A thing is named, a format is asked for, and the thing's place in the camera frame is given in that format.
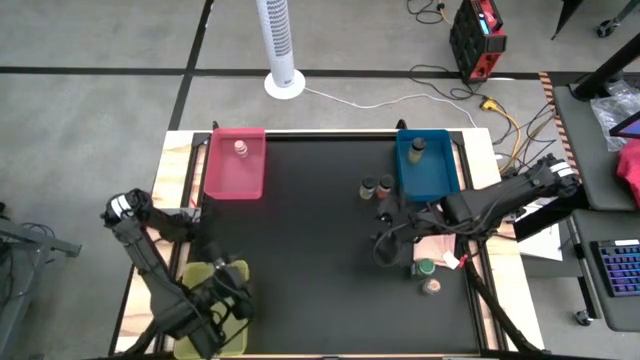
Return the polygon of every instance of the white tower fan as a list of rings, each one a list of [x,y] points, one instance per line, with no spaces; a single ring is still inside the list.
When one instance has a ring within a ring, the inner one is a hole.
[[[256,0],[256,2],[271,67],[271,73],[264,80],[264,89],[276,99],[293,99],[304,91],[305,80],[302,73],[293,65],[287,0]]]

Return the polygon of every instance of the yellow bin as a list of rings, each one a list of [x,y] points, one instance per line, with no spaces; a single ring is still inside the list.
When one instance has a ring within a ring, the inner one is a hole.
[[[249,265],[242,260],[236,260],[229,264],[238,268],[240,274],[245,279],[249,280]],[[189,289],[203,282],[206,278],[213,275],[213,265],[210,263],[188,263],[184,268],[182,275],[182,283]],[[226,299],[229,304],[233,303],[231,298]],[[211,307],[211,310],[217,311],[220,314],[226,312],[224,305],[218,303]],[[222,329],[227,337],[233,336],[241,327],[247,323],[247,320],[237,320],[233,314],[229,315],[227,321],[222,325]],[[245,328],[242,333],[238,334],[235,339],[225,345],[220,350],[219,356],[237,356],[242,355],[247,347],[247,334],[248,327]],[[180,340],[176,340],[173,347],[173,355],[178,360],[198,360],[201,359],[200,355],[196,352],[188,336],[183,337]]]

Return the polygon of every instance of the concrete floor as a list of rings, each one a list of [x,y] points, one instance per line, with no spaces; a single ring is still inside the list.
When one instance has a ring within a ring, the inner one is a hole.
[[[452,16],[460,0],[447,1]],[[497,71],[589,71],[640,31],[631,15],[610,38],[592,27],[625,1],[590,1],[556,41],[561,2],[524,5],[496,0],[509,34]],[[413,0],[419,7],[422,0]],[[0,0],[0,66],[184,68],[203,0]],[[403,1],[291,0],[296,64],[302,69],[407,70],[417,63],[454,69],[445,24],[421,25]],[[253,0],[216,0],[199,68],[266,68]],[[638,71],[636,61],[627,70]],[[130,261],[98,214],[113,194],[150,188],[181,77],[0,75],[0,199],[16,221],[50,225],[83,244],[80,257],[57,258],[32,305],[16,359],[104,356],[121,304]],[[443,90],[457,80],[433,80]],[[402,79],[309,78],[308,87],[360,105],[435,92]],[[498,99],[519,122],[546,100],[538,81],[489,81],[481,92]],[[506,122],[478,109],[478,98],[456,102],[498,138]],[[268,98],[261,78],[196,77],[180,129],[223,126],[286,128],[466,127],[466,115],[422,98],[358,110],[305,93],[291,102]],[[541,138],[557,138],[552,123]],[[514,137],[496,146],[509,152]],[[530,151],[535,154],[541,146]],[[559,143],[549,151],[562,156]],[[637,358],[640,336],[614,333],[600,321],[576,326],[584,307],[572,279],[530,281],[547,347],[561,354]]]

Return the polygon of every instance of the chair wheel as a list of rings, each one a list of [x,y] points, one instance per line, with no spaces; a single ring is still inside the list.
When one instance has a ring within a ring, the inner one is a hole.
[[[593,319],[589,317],[587,310],[578,311],[573,314],[573,317],[576,319],[576,322],[582,326],[589,326],[593,322]]]
[[[596,34],[598,37],[607,37],[613,34],[613,31],[616,29],[618,25],[612,22],[611,20],[605,20],[600,23],[598,27],[596,27]]]

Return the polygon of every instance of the keyboard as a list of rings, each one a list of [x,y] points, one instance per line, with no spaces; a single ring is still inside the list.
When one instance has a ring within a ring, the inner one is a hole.
[[[640,296],[640,242],[608,240],[591,245],[609,295]]]

